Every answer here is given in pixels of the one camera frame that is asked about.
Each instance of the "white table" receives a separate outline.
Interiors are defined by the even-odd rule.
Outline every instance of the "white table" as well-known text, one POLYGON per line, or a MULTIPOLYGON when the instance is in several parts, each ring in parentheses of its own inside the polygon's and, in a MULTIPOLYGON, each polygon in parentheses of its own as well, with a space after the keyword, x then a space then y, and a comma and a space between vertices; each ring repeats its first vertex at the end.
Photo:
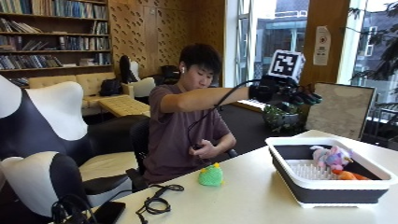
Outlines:
MULTIPOLYGON (((357 142, 349 138, 308 131, 297 137, 336 137, 363 155, 382 164, 398 175, 398 152, 357 142)), ((143 214, 152 223, 398 223, 398 185, 393 185, 371 208, 316 207, 303 208, 272 164, 272 156, 263 147, 220 164, 225 184, 221 187, 200 185, 195 172, 167 184, 180 184, 184 192, 167 191, 163 198, 171 203, 172 211, 162 215, 143 214)), ((119 224, 142 223, 136 211, 159 188, 138 192, 118 201, 127 203, 119 224)))

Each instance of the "hand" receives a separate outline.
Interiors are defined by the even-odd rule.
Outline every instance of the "hand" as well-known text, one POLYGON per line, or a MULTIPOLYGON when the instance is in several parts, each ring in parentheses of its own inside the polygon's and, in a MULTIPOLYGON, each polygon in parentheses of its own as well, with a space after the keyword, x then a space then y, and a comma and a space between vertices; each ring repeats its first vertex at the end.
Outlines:
POLYGON ((189 147, 189 154, 193 156, 199 156, 201 159, 215 158, 219 152, 212 142, 203 139, 200 145, 201 145, 200 149, 193 149, 192 147, 189 147))

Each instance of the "wire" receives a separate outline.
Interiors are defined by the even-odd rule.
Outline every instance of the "wire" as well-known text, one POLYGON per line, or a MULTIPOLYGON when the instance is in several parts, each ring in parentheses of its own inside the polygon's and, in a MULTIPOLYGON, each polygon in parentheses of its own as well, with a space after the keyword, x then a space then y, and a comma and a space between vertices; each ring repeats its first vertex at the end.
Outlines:
POLYGON ((189 145, 192 147, 196 147, 197 144, 193 144, 192 142, 192 139, 191 139, 191 130, 196 127, 196 125, 205 119, 205 117, 209 115, 209 113, 216 110, 223 102, 225 101, 225 99, 231 96, 231 94, 233 94, 233 92, 243 86, 243 85, 247 85, 248 83, 251 82, 259 82, 261 81, 261 79, 253 79, 253 80, 248 80, 248 81, 244 81, 243 83, 240 83, 239 85, 236 85, 228 92, 227 94, 223 96, 223 98, 220 99, 219 103, 215 105, 215 107, 212 109, 209 109, 208 113, 196 121, 193 122, 189 126, 188 126, 188 131, 187 131, 187 135, 188 135, 188 141, 189 141, 189 145))
POLYGON ((170 202, 164 198, 162 198, 162 195, 166 193, 166 191, 170 189, 174 191, 184 191, 184 186, 182 186, 182 185, 168 185, 168 186, 152 185, 152 186, 150 186, 150 188, 152 188, 152 187, 158 187, 162 189, 159 189, 159 191, 155 193, 152 198, 147 198, 147 200, 144 202, 144 206, 136 212, 136 214, 140 218, 142 224, 148 223, 148 221, 146 220, 146 218, 143 216, 143 213, 146 211, 152 215, 159 215, 159 214, 172 211, 172 206, 171 206, 170 202), (163 203, 164 208, 163 209, 154 208, 154 207, 151 207, 151 203, 163 203))
POLYGON ((58 202, 55 202, 51 206, 51 215, 52 215, 52 221, 55 224, 60 224, 64 223, 64 219, 67 218, 67 209, 70 209, 71 213, 70 216, 71 218, 74 218, 78 215, 83 215, 83 211, 80 208, 80 206, 76 205, 76 203, 71 200, 76 200, 86 208, 86 210, 90 212, 92 220, 95 221, 94 223, 99 223, 98 222, 98 218, 94 215, 94 212, 90 208, 90 205, 87 204, 87 202, 75 194, 68 194, 66 195, 58 202))

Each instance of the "stuffed animal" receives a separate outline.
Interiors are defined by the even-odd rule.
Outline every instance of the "stuffed animal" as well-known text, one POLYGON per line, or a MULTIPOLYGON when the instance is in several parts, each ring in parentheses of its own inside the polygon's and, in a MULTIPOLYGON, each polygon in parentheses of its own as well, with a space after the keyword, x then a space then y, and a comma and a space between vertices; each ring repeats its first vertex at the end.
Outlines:
POLYGON ((371 180, 368 177, 343 170, 332 170, 332 172, 337 175, 340 180, 371 180))
POLYGON ((205 186, 220 186, 224 183, 223 170, 217 162, 200 170, 199 182, 205 186))
POLYGON ((332 149, 313 146, 312 149, 315 149, 313 159, 321 167, 331 166, 333 170, 343 170, 349 162, 352 162, 352 150, 347 150, 339 146, 333 146, 332 149))

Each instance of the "maroon t-shirt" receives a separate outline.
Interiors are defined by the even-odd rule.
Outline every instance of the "maroon t-shirt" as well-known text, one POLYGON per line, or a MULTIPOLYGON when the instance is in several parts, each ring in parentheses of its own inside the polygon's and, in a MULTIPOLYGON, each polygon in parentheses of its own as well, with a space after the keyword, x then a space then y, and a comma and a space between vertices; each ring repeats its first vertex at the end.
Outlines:
POLYGON ((178 85, 162 85, 151 91, 150 153, 144 159, 144 178, 148 183, 162 183, 185 175, 211 164, 189 154, 189 126, 200 120, 189 132, 192 144, 201 139, 217 141, 231 132, 216 109, 195 112, 163 113, 162 98, 167 94, 182 93, 178 85))

